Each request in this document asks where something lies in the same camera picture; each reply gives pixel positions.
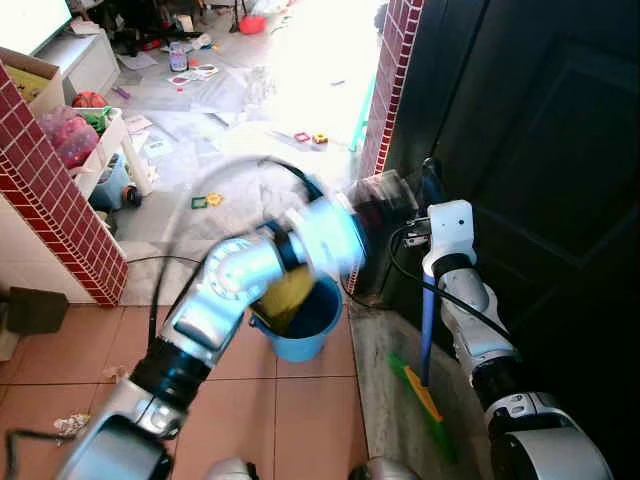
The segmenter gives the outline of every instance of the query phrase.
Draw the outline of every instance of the pink plastic bag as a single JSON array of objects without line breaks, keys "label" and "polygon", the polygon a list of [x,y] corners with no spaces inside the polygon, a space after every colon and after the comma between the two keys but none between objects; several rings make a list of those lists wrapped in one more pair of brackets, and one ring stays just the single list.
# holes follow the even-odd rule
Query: pink plastic bag
[{"label": "pink plastic bag", "polygon": [[82,166],[100,140],[93,127],[67,106],[41,115],[38,123],[68,169]]}]

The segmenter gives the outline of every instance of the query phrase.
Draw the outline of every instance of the tiled floor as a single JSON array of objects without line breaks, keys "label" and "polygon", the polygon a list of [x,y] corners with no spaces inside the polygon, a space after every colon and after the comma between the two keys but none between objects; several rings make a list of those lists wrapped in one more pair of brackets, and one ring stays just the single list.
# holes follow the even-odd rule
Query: tiled floor
[{"label": "tiled floor", "polygon": [[[56,418],[97,411],[113,389],[104,368],[130,369],[142,356],[147,316],[148,307],[74,306],[58,333],[23,339],[0,364],[0,432],[52,431]],[[32,440],[18,448],[21,479],[50,478],[66,449]],[[346,480],[367,456],[346,314],[323,352],[298,365],[276,359],[245,322],[168,448],[173,480],[203,478],[236,455],[255,463],[262,480]]]}]

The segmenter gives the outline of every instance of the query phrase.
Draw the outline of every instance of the cardboard box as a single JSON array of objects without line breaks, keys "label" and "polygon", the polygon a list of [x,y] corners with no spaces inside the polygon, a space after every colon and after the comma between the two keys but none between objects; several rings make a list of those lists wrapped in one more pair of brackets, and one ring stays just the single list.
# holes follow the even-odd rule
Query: cardboard box
[{"label": "cardboard box", "polygon": [[0,47],[0,60],[5,65],[33,73],[49,80],[49,83],[40,94],[29,103],[29,108],[34,116],[48,113],[58,105],[64,105],[64,93],[62,92],[62,75],[59,68],[39,58],[23,55],[13,50]]}]

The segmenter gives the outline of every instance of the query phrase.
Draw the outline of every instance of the blue bucket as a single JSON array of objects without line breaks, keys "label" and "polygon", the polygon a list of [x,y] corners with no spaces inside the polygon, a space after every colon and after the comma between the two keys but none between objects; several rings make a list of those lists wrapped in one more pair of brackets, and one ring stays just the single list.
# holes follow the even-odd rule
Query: blue bucket
[{"label": "blue bucket", "polygon": [[342,315],[342,294],[329,276],[320,277],[289,324],[287,336],[281,337],[267,327],[260,316],[251,315],[249,324],[264,333],[275,354],[293,363],[315,357]]}]

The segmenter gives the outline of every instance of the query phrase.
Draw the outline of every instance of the white wall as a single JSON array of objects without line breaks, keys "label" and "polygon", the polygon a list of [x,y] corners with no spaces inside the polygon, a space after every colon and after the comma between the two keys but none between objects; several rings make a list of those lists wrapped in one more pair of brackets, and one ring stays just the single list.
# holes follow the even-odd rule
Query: white wall
[{"label": "white wall", "polygon": [[64,293],[70,303],[95,303],[0,194],[0,290],[23,287]]}]

